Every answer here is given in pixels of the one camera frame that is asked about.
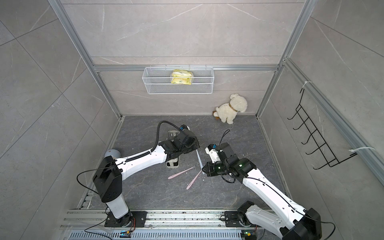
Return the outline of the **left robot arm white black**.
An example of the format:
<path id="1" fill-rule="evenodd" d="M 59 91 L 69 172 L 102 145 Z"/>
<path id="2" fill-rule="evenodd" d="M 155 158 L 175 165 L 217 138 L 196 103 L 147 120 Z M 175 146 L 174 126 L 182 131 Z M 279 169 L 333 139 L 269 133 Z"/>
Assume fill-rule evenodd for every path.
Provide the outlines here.
<path id="1" fill-rule="evenodd" d="M 117 220 L 130 215 L 130 209 L 122 194 L 122 184 L 133 174 L 176 159 L 200 147 L 195 134 L 182 126 L 177 136 L 159 142 L 154 149 L 126 158 L 105 157 L 93 177 L 96 191 Z"/>

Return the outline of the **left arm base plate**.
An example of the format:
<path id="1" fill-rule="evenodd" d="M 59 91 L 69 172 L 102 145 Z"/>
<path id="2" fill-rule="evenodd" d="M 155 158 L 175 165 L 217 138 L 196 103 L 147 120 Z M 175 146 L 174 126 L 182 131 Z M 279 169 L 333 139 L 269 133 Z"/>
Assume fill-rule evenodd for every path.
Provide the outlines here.
<path id="1" fill-rule="evenodd" d="M 136 228 L 143 228 L 145 226 L 148 212 L 146 211 L 133 211 L 129 212 L 120 219 L 115 218 L 112 212 L 107 215 L 105 222 L 106 228 L 133 228 L 134 222 Z"/>

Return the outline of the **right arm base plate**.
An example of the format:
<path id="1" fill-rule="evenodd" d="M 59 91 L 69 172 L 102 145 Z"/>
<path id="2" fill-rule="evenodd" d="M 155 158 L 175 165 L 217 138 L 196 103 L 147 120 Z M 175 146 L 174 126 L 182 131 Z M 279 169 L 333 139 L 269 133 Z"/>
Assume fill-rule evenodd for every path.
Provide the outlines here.
<path id="1" fill-rule="evenodd" d="M 258 225 L 254 225 L 246 222 L 245 219 L 239 217 L 237 211 L 225 211 L 220 216 L 220 220 L 225 223 L 227 228 L 258 228 Z"/>

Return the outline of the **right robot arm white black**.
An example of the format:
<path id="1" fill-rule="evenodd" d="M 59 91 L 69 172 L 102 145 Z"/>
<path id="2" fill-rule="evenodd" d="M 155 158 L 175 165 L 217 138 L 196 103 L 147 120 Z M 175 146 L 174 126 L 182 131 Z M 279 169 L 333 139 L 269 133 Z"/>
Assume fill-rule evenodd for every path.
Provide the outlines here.
<path id="1" fill-rule="evenodd" d="M 229 176 L 258 195 L 272 210 L 267 212 L 247 201 L 238 208 L 244 226 L 257 225 L 282 240 L 319 240 L 321 216 L 313 208 L 305 209 L 275 187 L 247 158 L 239 158 L 228 143 L 210 144 L 206 153 L 211 161 L 203 167 L 209 176 Z"/>

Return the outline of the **light blue toothbrush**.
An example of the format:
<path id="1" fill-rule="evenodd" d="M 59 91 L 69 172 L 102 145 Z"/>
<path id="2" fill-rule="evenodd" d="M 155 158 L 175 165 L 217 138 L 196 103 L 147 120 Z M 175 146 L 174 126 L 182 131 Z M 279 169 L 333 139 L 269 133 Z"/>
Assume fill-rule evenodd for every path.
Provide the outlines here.
<path id="1" fill-rule="evenodd" d="M 203 172 L 203 163 L 202 163 L 202 160 L 201 160 L 201 157 L 200 157 L 199 151 L 198 151 L 198 150 L 196 150 L 196 153 L 197 153 L 197 157 L 198 157 L 199 165 L 200 165 L 200 167 L 201 167 L 201 170 L 202 170 L 202 172 Z"/>

